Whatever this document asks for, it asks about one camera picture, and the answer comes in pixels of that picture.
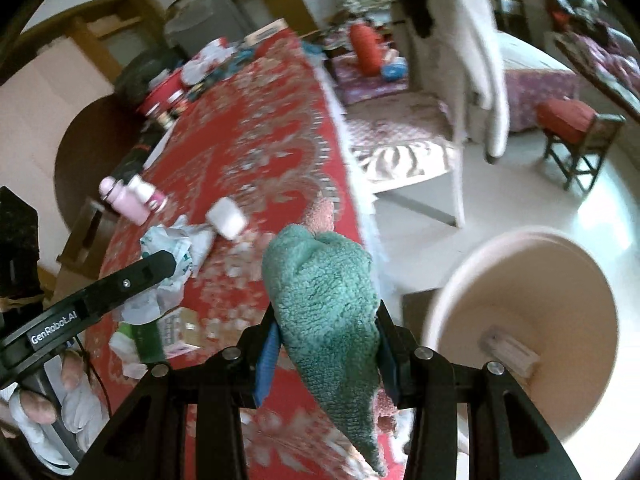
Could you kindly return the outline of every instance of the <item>beige bucket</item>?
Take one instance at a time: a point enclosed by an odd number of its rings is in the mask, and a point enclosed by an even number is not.
[[[480,368],[490,356],[478,342],[492,326],[540,355],[528,393],[565,442],[593,413],[616,359],[616,309],[600,268],[580,247],[545,228],[493,238],[434,297],[422,344],[452,363]],[[461,449],[465,423],[459,428]]]

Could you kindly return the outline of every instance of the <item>green towel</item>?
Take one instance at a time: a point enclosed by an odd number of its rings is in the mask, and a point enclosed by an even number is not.
[[[371,256],[334,232],[285,227],[262,259],[284,346],[320,407],[379,474],[372,401],[380,386]]]

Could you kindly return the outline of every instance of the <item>tiled floor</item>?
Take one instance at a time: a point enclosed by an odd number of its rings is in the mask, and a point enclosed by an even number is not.
[[[640,444],[640,173],[614,148],[583,200],[575,184],[562,190],[555,163],[540,162],[543,144],[540,132],[512,136],[496,166],[468,147],[462,230],[396,203],[400,196],[451,213],[448,175],[381,194],[376,218],[402,294],[441,286],[481,242],[521,226],[561,230],[592,254],[616,300],[618,357],[603,399],[566,448],[583,480],[613,480]]]

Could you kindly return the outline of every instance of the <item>screw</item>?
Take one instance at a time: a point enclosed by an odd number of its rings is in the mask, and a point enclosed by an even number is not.
[[[493,375],[502,375],[504,373],[504,366],[502,366],[502,363],[499,363],[498,361],[490,361],[487,364],[486,369]]]
[[[222,351],[222,357],[226,361],[235,361],[242,355],[242,352],[237,346],[230,346]]]
[[[153,377],[164,377],[169,373],[169,367],[167,365],[159,364],[151,368],[151,375]]]
[[[414,355],[420,360],[428,361],[433,357],[433,350],[426,346],[418,346],[414,351]]]

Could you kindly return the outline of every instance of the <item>red stool cushion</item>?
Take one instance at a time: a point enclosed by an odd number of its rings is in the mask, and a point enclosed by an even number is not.
[[[536,108],[538,124],[571,144],[579,144],[596,111],[575,99],[549,99]]]

